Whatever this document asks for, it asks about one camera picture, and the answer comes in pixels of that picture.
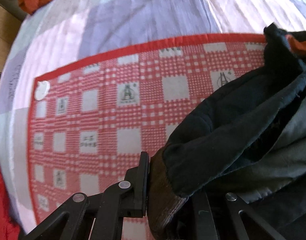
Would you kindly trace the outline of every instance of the wooden floor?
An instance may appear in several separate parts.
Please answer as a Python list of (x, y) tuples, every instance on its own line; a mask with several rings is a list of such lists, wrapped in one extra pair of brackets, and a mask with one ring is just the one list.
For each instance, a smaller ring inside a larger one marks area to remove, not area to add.
[(0, 6), (0, 72), (3, 71), (11, 45), (16, 38), (21, 21)]

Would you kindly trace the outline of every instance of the brown cuff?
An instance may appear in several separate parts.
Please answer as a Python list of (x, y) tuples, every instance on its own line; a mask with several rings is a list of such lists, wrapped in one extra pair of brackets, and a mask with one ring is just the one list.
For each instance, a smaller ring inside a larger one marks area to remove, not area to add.
[(166, 147), (159, 149), (151, 158), (149, 171), (147, 217), (156, 240), (167, 238), (165, 233), (167, 224), (187, 200), (173, 193), (166, 177), (166, 167), (162, 157)]

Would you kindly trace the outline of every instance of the black jacket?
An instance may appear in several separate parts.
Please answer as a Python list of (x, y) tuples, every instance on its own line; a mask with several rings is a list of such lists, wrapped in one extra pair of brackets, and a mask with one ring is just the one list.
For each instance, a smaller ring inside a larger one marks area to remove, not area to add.
[(152, 158), (147, 214), (156, 238), (203, 187), (238, 193), (287, 239), (306, 239), (306, 59), (290, 51), (285, 30), (271, 24), (264, 34), (265, 65), (206, 98)]

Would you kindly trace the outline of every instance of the bed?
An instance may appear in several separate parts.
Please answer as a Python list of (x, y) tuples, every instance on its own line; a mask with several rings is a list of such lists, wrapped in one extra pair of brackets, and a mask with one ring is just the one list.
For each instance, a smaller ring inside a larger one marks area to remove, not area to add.
[(129, 45), (205, 33), (263, 33), (272, 22), (306, 30), (306, 0), (53, 0), (28, 16), (0, 81), (0, 168), (12, 216), (26, 232), (38, 221), (26, 143), (35, 77)]

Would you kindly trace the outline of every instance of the metal rivet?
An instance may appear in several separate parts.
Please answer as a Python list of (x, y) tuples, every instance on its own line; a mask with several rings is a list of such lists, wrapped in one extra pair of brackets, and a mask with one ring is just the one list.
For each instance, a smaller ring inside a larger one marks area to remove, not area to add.
[(73, 196), (75, 202), (82, 202), (85, 199), (85, 196), (81, 193), (77, 193)]
[(129, 188), (131, 186), (131, 183), (127, 180), (123, 180), (118, 184), (118, 186), (120, 188)]
[(237, 195), (232, 192), (226, 193), (225, 197), (227, 200), (230, 200), (230, 201), (234, 201), (237, 199)]

